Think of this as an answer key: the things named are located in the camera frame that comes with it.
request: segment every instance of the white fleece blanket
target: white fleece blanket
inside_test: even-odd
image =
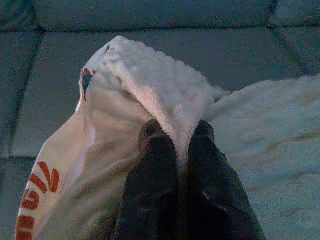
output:
[[[94,77],[85,92],[86,75]],[[50,191],[29,180],[16,239],[111,239],[140,129],[152,118],[175,145],[181,203],[189,143],[202,119],[238,172],[267,239],[320,236],[320,75],[231,93],[182,61],[117,36],[84,66],[79,86],[75,114],[46,141],[32,170]],[[50,181],[43,163],[59,177],[52,172]]]

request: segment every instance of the fuzzy white texture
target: fuzzy white texture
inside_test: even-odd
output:
[[[320,75],[258,82],[231,93],[182,61],[122,36],[85,68],[97,70],[84,106],[86,153],[70,168],[68,190],[40,239],[87,239],[97,231],[110,239],[139,154],[140,129],[152,118],[175,145],[179,174],[198,122],[211,124],[267,239],[320,236]]]

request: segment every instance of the orange letter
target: orange letter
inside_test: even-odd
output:
[[[50,178],[50,172],[47,164],[44,161],[41,161],[38,162],[38,165],[42,169],[42,172],[44,173],[45,178],[48,181],[50,191],[52,193],[55,193],[59,185],[59,172],[56,169],[53,169]]]
[[[25,190],[25,193],[22,198],[21,208],[35,210],[35,209],[37,209],[38,205],[39,205],[38,193],[36,193],[35,191],[29,191],[28,189]]]
[[[31,240],[32,233],[28,231],[21,231],[20,228],[33,229],[35,221],[31,216],[18,216],[16,224],[16,240]]]
[[[41,190],[41,192],[43,192],[43,194],[45,194],[48,191],[48,188],[45,185],[45,183],[33,173],[31,174],[29,181],[34,183]]]

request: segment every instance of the couch cushion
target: couch cushion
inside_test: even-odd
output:
[[[0,236],[2,240],[14,238],[15,226],[21,200],[29,176],[35,164],[35,158],[10,157],[0,159],[5,166],[0,172]]]
[[[305,75],[320,73],[320,27],[277,28],[275,32],[297,56]]]
[[[234,31],[166,30],[45,34],[19,113],[12,154],[36,157],[44,142],[75,112],[80,70],[117,35],[141,41],[194,67],[213,85],[230,91],[265,80],[303,75],[265,28]]]
[[[33,0],[48,31],[124,31],[142,28],[262,26],[272,0]]]
[[[7,157],[17,108],[31,71],[37,32],[0,33],[0,157]]]
[[[33,19],[32,0],[0,1],[0,32],[33,31],[37,28]]]
[[[277,26],[320,25],[320,0],[279,0],[269,22]]]

